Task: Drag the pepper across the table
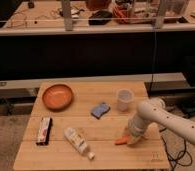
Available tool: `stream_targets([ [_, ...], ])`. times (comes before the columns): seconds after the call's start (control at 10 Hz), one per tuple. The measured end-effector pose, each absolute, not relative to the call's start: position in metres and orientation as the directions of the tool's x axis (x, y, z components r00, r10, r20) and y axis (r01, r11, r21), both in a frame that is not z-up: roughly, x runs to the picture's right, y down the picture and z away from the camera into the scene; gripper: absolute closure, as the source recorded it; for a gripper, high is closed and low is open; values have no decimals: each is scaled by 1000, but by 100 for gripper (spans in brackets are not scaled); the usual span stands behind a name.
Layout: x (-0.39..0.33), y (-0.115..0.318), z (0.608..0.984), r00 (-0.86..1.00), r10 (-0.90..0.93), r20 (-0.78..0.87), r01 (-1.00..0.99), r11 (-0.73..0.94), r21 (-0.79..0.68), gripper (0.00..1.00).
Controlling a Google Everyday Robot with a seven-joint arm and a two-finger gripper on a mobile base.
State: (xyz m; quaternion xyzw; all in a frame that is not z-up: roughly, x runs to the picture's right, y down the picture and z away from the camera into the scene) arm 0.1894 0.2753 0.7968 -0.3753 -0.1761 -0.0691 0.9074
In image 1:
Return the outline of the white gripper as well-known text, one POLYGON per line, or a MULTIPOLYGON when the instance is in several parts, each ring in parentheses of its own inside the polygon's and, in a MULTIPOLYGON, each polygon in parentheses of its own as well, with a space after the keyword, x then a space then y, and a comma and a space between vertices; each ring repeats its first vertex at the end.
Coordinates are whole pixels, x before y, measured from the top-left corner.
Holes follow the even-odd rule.
POLYGON ((136 144, 147 131, 149 125, 150 122, 141 117, 132 117, 127 124, 127 130, 130 136, 127 144, 129 146, 136 144))

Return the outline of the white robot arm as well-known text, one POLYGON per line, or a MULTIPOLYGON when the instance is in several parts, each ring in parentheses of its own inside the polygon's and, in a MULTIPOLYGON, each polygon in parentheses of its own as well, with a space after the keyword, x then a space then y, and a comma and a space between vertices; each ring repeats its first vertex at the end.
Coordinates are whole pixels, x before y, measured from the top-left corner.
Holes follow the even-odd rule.
POLYGON ((140 101, 127 128, 130 135, 136 138, 143 135, 152 122, 161 124, 195 146, 195 122, 167 112, 161 98, 140 101))

